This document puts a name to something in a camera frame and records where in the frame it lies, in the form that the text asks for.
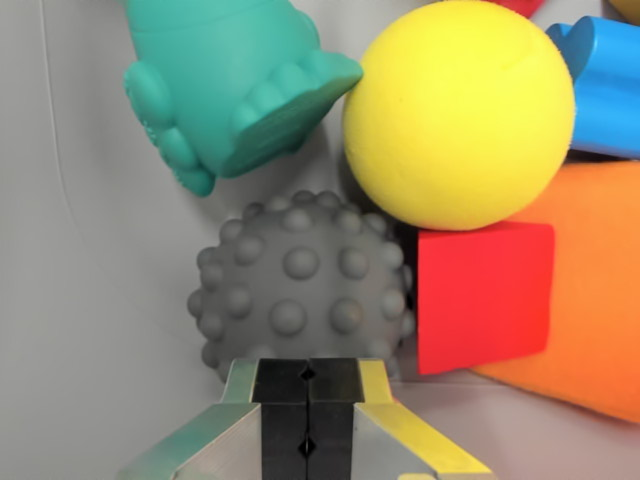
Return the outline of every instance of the blue foam block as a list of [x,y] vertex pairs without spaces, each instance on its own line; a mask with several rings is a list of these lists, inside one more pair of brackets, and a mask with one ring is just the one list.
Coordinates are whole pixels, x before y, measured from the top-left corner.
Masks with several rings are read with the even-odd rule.
[[572,147],[640,158],[640,27],[583,17],[547,34],[569,66],[577,117]]

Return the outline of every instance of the toy toe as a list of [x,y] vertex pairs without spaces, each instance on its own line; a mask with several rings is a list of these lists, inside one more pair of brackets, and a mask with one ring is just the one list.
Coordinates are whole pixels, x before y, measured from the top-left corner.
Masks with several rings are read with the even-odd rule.
[[210,195],[215,186],[216,177],[202,168],[194,170],[174,169],[173,174],[180,185],[199,197]]
[[192,170],[200,166],[193,148],[177,128],[162,134],[158,149],[164,161],[173,169]]
[[273,113],[287,102],[287,98],[273,82],[265,82],[252,90],[246,99],[262,117]]
[[286,99],[292,100],[304,93],[310,92],[319,86],[297,63],[285,63],[278,67],[272,75],[273,83],[278,85]]
[[169,89],[154,67],[143,62],[132,64],[124,74],[124,89],[136,117],[147,129],[165,129],[174,123]]
[[321,84],[341,91],[339,95],[353,88],[362,78],[362,67],[358,62],[340,53],[315,50],[303,58],[300,66]]

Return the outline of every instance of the toy foot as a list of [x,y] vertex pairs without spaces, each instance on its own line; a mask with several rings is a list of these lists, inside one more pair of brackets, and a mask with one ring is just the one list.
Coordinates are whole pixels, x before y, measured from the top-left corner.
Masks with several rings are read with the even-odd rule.
[[202,168],[191,144],[176,126],[173,101],[160,73],[151,65],[136,62],[124,74],[124,89],[149,140],[180,184],[195,195],[209,195],[215,177]]
[[321,50],[277,67],[232,115],[235,152],[222,174],[235,177],[295,151],[361,76],[362,69],[354,60]]

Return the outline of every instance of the yellow stripe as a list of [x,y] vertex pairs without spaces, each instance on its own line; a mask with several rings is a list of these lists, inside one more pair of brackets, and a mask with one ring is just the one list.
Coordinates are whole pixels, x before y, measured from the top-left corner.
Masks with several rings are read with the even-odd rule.
[[399,403],[359,403],[356,408],[430,465],[438,475],[491,474],[482,462]]
[[405,473],[400,475],[398,480],[436,480],[428,473]]
[[382,360],[358,360],[365,403],[393,403]]

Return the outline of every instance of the red object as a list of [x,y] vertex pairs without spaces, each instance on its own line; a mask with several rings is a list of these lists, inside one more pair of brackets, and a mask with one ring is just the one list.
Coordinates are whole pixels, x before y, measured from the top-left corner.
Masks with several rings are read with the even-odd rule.
[[527,18],[531,18],[531,15],[536,13],[544,0],[487,0],[491,3],[497,3],[498,5],[502,5],[503,7],[507,7],[514,12],[518,12],[520,15],[523,15]]
[[470,232],[420,231],[420,373],[543,351],[554,250],[550,225],[502,222]]

